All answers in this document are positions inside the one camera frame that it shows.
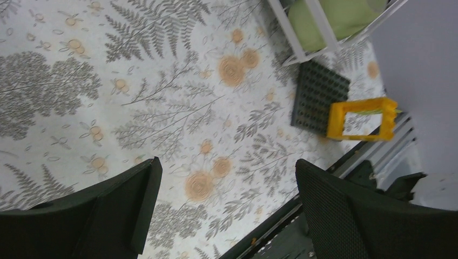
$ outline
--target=black grid tray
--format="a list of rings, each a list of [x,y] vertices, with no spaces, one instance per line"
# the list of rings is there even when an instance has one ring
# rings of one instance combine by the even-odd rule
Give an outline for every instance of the black grid tray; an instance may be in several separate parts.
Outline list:
[[[291,125],[326,136],[331,104],[348,99],[350,80],[308,61],[299,67]]]

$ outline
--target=yellow plastic object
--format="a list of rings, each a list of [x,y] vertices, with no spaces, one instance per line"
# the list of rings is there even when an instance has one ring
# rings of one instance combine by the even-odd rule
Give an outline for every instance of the yellow plastic object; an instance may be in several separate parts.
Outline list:
[[[327,136],[337,140],[390,141],[394,137],[397,106],[397,102],[386,97],[333,103],[329,113]],[[361,113],[375,110],[381,110],[382,114],[379,135],[342,135],[347,112]]]

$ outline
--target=table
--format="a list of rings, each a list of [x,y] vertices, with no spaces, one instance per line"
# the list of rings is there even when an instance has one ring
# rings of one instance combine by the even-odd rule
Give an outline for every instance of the table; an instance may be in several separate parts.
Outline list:
[[[29,208],[158,156],[139,258],[223,254],[357,142],[290,125],[297,66],[262,0],[0,4],[0,209]],[[317,58],[384,95],[368,40]],[[348,118],[369,133],[377,118]]]

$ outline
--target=dish rack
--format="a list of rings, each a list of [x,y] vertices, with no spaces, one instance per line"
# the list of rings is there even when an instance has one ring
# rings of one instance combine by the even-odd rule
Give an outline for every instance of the dish rack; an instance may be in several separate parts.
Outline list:
[[[285,33],[285,36],[293,50],[293,55],[290,56],[284,63],[283,66],[289,66],[295,63],[303,63],[311,60],[314,57],[322,55],[327,52],[339,51],[345,47],[350,47],[360,40],[366,38],[371,34],[375,28],[377,28],[382,22],[396,12],[401,6],[403,6],[408,0],[391,0],[388,3],[385,11],[375,20],[373,20],[368,26],[355,35],[351,35],[343,40],[337,40],[335,34],[326,18],[323,8],[321,8],[319,0],[303,0],[307,4],[313,18],[320,30],[320,33],[326,42],[326,47],[322,50],[315,52],[307,52],[302,49],[299,39],[289,22],[287,11],[291,5],[283,7],[280,0],[268,0],[273,12],[275,13],[277,20]]]

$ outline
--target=floral tablecloth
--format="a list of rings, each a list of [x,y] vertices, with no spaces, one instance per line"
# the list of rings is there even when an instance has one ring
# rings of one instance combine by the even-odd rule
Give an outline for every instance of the floral tablecloth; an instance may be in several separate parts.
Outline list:
[[[216,258],[356,142],[289,126],[297,65],[263,0],[0,0],[0,209],[160,157],[140,258]],[[383,95],[369,41],[318,58]],[[379,121],[350,117],[346,130]]]

